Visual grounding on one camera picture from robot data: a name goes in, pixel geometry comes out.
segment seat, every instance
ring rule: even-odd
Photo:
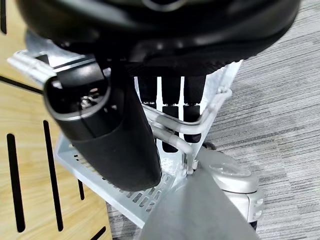
[[[175,2],[17,3],[30,29],[64,49],[122,59],[132,76],[178,77],[210,74],[263,51],[292,25],[301,0],[185,0],[169,12],[146,1]]]

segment black slot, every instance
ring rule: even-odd
[[[25,224],[25,215],[24,215],[24,208],[23,208],[22,196],[21,196],[15,136],[11,133],[7,134],[6,141],[8,146],[8,158],[9,158],[11,188],[12,188],[12,196],[13,196],[13,204],[14,204],[16,229],[19,233],[21,233],[26,229],[26,224]]]
[[[183,120],[185,122],[195,122],[200,116],[200,106],[199,105],[184,105],[183,106]],[[184,140],[188,143],[198,143],[201,139],[201,133],[199,134],[184,134]]]
[[[178,104],[180,98],[181,77],[162,77],[163,104]]]
[[[80,199],[84,200],[85,199],[85,191],[84,191],[84,185],[83,185],[82,181],[78,180],[78,185],[79,185]]]
[[[156,109],[157,77],[139,76],[138,85],[141,102]]]
[[[184,77],[184,102],[186,104],[199,104],[204,94],[206,76]]]
[[[54,202],[54,209],[55,209],[55,216],[56,216],[56,224],[59,232],[61,232],[64,229],[64,224],[62,221],[61,205],[60,205],[60,199],[59,199],[59,190],[58,190],[54,155],[52,151],[50,128],[49,128],[49,123],[46,120],[43,121],[43,130],[44,130],[44,138],[45,138],[45,144],[46,144],[46,153],[48,156],[48,165],[49,165],[49,172],[50,172],[50,179],[51,179],[51,186],[52,186],[52,195],[53,195],[53,202]]]
[[[0,29],[7,34],[7,6],[6,0],[0,0]]]
[[[164,106],[162,108],[162,111],[165,114],[168,114],[172,117],[179,118],[179,107],[178,106]],[[162,142],[162,148],[166,153],[176,153],[178,152],[178,149],[176,149],[174,146],[171,146],[170,144],[166,142]]]
[[[43,92],[40,90],[40,89],[37,89],[33,86],[29,86],[29,85],[26,85],[26,84],[23,84],[21,82],[17,82],[17,81],[13,81],[9,78],[6,78],[4,76],[0,76],[0,82],[3,82],[3,83],[6,83],[6,84],[10,84],[12,86],[15,86],[15,87],[18,87],[18,88],[21,88],[23,90],[27,90],[27,91],[30,91],[30,92],[33,92],[33,93],[36,93],[36,94],[43,94]]]
[[[94,236],[91,238],[91,240],[97,240],[97,239],[99,239],[99,238],[102,236],[102,234],[105,233],[106,230],[107,230],[107,228],[104,226],[103,228],[101,228],[101,229],[96,233],[96,235],[94,235]]]

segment wooden wall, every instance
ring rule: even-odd
[[[6,62],[25,48],[15,2],[0,12],[0,238],[111,240],[106,203],[53,160],[59,129],[41,91]]]

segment black plastic part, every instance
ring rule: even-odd
[[[122,122],[114,131],[71,142],[110,183],[125,191],[145,190],[161,180],[160,159],[138,96],[130,86],[124,106]]]
[[[183,120],[185,122],[195,122],[200,116],[200,106],[199,105],[184,105],[183,106]],[[199,134],[184,134],[184,140],[188,143],[198,143],[201,139],[201,133]]]
[[[255,231],[257,231],[258,221],[250,222],[250,225]]]
[[[65,72],[61,79],[58,76],[48,80],[44,86],[45,105],[73,146],[110,183],[125,191],[154,187],[161,180],[162,170],[152,130],[132,79],[123,65],[111,63],[109,72],[105,80],[92,72],[93,76],[88,78],[87,84],[82,79],[83,85],[75,82],[76,87],[72,86],[72,81],[68,85],[64,81],[72,78],[73,71],[70,71],[70,76]],[[62,89],[55,89],[52,83],[59,80]],[[81,96],[92,87],[107,88],[96,105],[79,109],[78,112],[55,111],[59,109],[53,107],[56,101],[70,93]]]
[[[204,142],[202,146],[205,147],[206,149],[209,148],[211,150],[217,150],[217,147],[211,142]]]
[[[206,76],[184,77],[184,102],[186,104],[199,104],[204,94]]]
[[[178,104],[180,98],[181,77],[161,78],[162,82],[162,101],[163,104]]]
[[[162,112],[165,114],[168,114],[172,117],[179,118],[179,107],[178,106],[163,106]],[[178,149],[176,149],[174,146],[171,146],[170,144],[166,142],[162,142],[162,148],[166,153],[176,153],[178,152]]]

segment black foam grip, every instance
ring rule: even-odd
[[[199,105],[184,105],[183,106],[183,120],[185,122],[195,122],[200,116]],[[184,134],[184,140],[188,143],[198,143],[201,139],[201,133],[199,134]]]
[[[180,98],[181,77],[162,77],[163,104],[177,104]]]
[[[164,106],[162,108],[162,111],[165,114],[168,114],[172,117],[179,118],[179,107],[178,106]],[[170,144],[167,144],[166,142],[162,142],[162,148],[166,153],[176,153],[178,151],[178,149],[176,149],[174,146],[171,146]]]
[[[184,78],[184,102],[199,104],[204,94],[206,76],[188,76]]]
[[[139,85],[141,102],[155,103],[157,100],[157,77],[156,76],[139,76],[138,85]]]

